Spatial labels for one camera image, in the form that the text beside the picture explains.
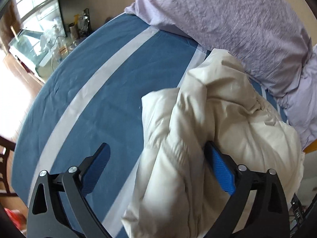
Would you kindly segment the blue white striped bedsheet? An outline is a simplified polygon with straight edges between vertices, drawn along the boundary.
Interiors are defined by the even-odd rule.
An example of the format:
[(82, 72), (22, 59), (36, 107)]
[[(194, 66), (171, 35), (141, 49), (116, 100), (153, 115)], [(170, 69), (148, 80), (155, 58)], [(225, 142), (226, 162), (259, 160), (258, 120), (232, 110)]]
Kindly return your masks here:
[(209, 53), (130, 14), (103, 25), (64, 59), (35, 99), (14, 151), (14, 191), (28, 204), (40, 171), (63, 173), (107, 143), (110, 160), (87, 201), (111, 236), (126, 237), (121, 217), (143, 149), (141, 98), (179, 86)]

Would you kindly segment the cluttered glass side table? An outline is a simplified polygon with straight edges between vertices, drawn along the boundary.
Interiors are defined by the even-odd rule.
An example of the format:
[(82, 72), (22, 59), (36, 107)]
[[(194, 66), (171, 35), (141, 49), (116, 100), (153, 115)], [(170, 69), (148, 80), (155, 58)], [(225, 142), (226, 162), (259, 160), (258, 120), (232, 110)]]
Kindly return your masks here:
[(70, 33), (64, 34), (59, 18), (50, 30), (39, 32), (21, 30), (10, 42), (9, 52), (38, 78), (46, 80), (59, 64), (91, 33), (90, 12), (86, 8), (74, 16), (68, 25)]

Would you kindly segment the lavender duvet right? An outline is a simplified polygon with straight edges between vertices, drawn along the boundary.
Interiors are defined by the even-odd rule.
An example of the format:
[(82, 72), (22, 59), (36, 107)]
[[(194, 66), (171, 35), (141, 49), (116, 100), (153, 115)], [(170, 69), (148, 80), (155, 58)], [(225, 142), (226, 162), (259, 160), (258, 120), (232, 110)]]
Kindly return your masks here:
[(299, 85), (292, 92), (278, 99), (288, 122), (300, 136), (303, 149), (316, 140), (316, 46), (303, 67)]

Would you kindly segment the lavender pillow left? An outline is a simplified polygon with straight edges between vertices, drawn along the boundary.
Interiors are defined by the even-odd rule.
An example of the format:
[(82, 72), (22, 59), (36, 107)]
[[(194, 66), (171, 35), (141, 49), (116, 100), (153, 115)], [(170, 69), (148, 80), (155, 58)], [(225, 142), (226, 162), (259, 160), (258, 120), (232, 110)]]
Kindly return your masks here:
[(316, 53), (286, 0), (135, 0), (125, 12), (205, 49), (228, 50), (275, 96), (312, 83)]

